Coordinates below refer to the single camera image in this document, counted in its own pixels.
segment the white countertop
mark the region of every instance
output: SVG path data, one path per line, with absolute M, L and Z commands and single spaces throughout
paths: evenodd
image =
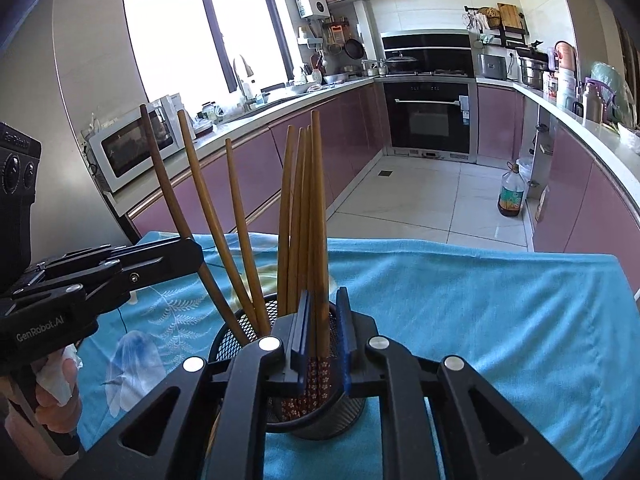
M 589 149 L 600 159 L 603 165 L 619 181 L 622 190 L 634 203 L 640 214 L 640 155 L 620 142 L 620 136 L 602 124 L 591 121 L 583 123 L 566 108 L 556 106 L 556 101 L 548 99 L 539 90 L 529 88 L 522 83 L 500 81 L 496 79 L 476 78 L 479 84 L 513 88 L 542 106 L 562 121 Z
M 240 137 L 254 132 L 255 130 L 265 127 L 269 123 L 273 123 L 280 117 L 284 117 L 296 110 L 300 110 L 300 108 L 305 108 L 319 101 L 324 101 L 347 90 L 353 90 L 360 86 L 364 86 L 373 82 L 373 80 L 374 78 L 372 77 L 361 78 L 356 81 L 337 85 L 334 88 L 328 88 L 327 90 L 302 94 L 297 99 L 292 99 L 291 101 L 287 101 L 281 105 L 268 108 L 263 113 L 256 114 L 253 117 L 223 124 L 222 126 L 219 126 L 215 132 L 211 132 L 210 134 L 200 137 L 194 141 L 198 158 L 203 159 L 207 155 L 223 149 L 225 147 L 225 139 L 237 140 Z M 175 153 L 175 155 L 165 159 L 164 166 L 169 174 L 169 178 L 173 178 L 177 174 L 183 172 L 189 167 L 186 152 L 181 150 L 180 152 Z M 158 183 L 156 172 L 154 170 L 148 170 L 121 190 L 117 191 L 113 195 L 107 195 L 107 197 L 116 210 L 116 213 L 121 216 L 130 211 L 147 196 L 155 192 L 159 187 L 160 184 Z

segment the oven door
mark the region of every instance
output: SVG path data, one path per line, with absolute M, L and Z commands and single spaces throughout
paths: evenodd
M 162 158 L 180 151 L 174 129 L 162 107 L 147 105 Z M 89 139 L 89 145 L 109 188 L 115 192 L 153 167 L 140 110 L 133 110 Z
M 385 84 L 392 146 L 474 162 L 478 154 L 474 89 L 474 84 L 444 80 Z

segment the green bottle label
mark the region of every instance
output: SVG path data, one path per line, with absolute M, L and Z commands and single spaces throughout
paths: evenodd
M 503 187 L 500 190 L 500 207 L 506 211 L 520 211 L 524 191 L 510 191 Z

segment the oil bottle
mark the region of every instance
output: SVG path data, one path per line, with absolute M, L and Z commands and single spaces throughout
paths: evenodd
M 510 171 L 502 176 L 502 188 L 498 197 L 498 211 L 504 216 L 518 216 L 526 184 L 520 176 L 517 164 L 508 162 Z

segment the white floor tile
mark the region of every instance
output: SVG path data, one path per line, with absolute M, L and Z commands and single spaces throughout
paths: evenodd
M 522 215 L 502 216 L 499 193 L 498 180 L 461 174 L 450 231 L 526 247 Z
M 326 224 L 326 235 L 329 238 L 382 238 L 386 240 L 411 238 L 445 244 L 448 234 L 439 229 L 345 213 L 334 213 Z
M 449 230 L 458 174 L 387 166 L 393 171 L 391 176 L 379 176 L 379 166 L 349 195 L 339 212 Z
M 495 251 L 521 252 L 527 250 L 526 247 L 520 245 L 506 244 L 504 242 L 497 242 L 496 240 L 488 240 L 487 238 L 478 238 L 477 236 L 461 235 L 458 233 L 449 233 L 447 244 L 473 247 L 475 249 L 493 249 Z
M 460 173 L 481 178 L 494 178 L 500 180 L 509 171 L 509 168 L 490 168 L 489 166 L 478 166 L 477 164 L 460 164 Z
M 415 170 L 449 171 L 450 173 L 460 173 L 459 162 L 448 160 L 434 160 L 432 158 L 418 158 L 417 156 L 383 156 L 377 166 L 392 166 L 394 168 L 414 168 Z

